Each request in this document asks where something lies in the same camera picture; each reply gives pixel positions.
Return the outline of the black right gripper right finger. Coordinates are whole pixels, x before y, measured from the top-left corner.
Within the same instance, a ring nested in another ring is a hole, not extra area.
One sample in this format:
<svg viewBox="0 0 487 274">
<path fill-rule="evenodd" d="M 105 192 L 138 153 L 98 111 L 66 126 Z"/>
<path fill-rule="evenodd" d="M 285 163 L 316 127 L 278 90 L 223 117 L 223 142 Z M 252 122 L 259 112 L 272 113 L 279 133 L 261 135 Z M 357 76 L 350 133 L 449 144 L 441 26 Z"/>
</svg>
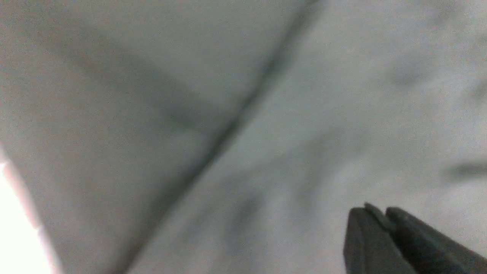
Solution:
<svg viewBox="0 0 487 274">
<path fill-rule="evenodd" d="M 432 226 L 398 207 L 388 207 L 386 217 L 395 228 L 390 233 L 397 248 L 418 274 L 485 274 L 485 257 L 466 248 Z"/>
</svg>

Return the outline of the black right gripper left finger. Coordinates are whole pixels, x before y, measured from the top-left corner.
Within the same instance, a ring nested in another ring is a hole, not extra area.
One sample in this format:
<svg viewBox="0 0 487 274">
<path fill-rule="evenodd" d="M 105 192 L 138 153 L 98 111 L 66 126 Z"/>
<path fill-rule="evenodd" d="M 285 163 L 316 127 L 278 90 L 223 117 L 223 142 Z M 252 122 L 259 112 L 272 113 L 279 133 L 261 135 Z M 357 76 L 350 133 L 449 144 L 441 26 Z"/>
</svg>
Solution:
<svg viewBox="0 0 487 274">
<path fill-rule="evenodd" d="M 343 258 L 347 274 L 415 274 L 391 236 L 395 224 L 370 203 L 349 211 Z"/>
</svg>

